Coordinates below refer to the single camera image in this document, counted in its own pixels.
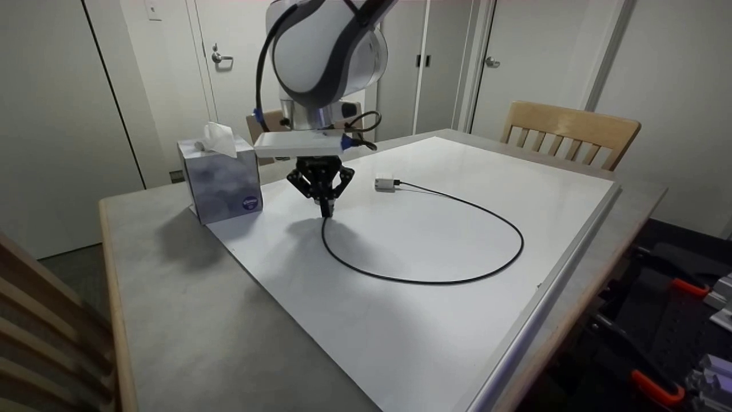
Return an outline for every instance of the cabinet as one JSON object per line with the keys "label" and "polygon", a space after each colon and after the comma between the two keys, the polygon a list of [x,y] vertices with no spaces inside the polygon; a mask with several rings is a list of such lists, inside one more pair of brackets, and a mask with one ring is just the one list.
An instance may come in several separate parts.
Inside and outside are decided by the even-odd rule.
{"label": "cabinet", "polygon": [[478,0],[410,0],[386,13],[380,140],[454,125],[476,6]]}
{"label": "cabinet", "polygon": [[98,242],[98,200],[142,191],[78,0],[0,0],[0,231],[50,256]]}

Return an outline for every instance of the door handle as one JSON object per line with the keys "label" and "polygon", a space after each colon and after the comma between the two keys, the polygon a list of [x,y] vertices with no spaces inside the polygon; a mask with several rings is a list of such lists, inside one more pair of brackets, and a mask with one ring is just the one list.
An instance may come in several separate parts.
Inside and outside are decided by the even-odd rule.
{"label": "door handle", "polygon": [[482,59],[482,65],[490,67],[490,68],[498,68],[498,67],[501,67],[501,61],[497,61],[492,56],[486,56],[486,57]]}
{"label": "door handle", "polygon": [[231,71],[234,68],[234,57],[221,56],[217,43],[213,45],[211,59],[213,59],[215,71]]}

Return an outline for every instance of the gray flooring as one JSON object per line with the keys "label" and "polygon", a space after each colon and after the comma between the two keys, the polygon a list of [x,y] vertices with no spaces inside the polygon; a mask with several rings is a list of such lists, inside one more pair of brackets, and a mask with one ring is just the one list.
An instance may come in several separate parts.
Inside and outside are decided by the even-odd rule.
{"label": "gray flooring", "polygon": [[68,283],[85,303],[98,309],[98,313],[109,319],[106,256],[101,246],[42,258],[42,263]]}

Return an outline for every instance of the cable connector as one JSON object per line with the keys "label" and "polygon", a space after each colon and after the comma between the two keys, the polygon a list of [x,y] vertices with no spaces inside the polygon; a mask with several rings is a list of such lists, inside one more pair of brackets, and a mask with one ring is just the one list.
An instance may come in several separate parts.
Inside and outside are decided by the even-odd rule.
{"label": "cable connector", "polygon": [[402,180],[398,178],[374,178],[374,191],[378,192],[394,192],[395,186],[400,186]]}

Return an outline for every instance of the white table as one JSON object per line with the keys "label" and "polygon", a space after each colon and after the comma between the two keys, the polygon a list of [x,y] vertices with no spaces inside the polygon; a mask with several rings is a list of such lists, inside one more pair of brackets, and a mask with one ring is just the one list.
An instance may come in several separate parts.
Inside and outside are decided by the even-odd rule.
{"label": "white table", "polygon": [[[484,137],[438,134],[532,158]],[[283,176],[291,166],[262,170]],[[514,406],[561,336],[592,301],[664,191],[621,184],[621,194],[571,273],[538,340],[513,369],[497,407]],[[354,409],[368,398],[250,279],[187,212],[183,186],[102,201],[117,354],[126,406],[142,409]]]}

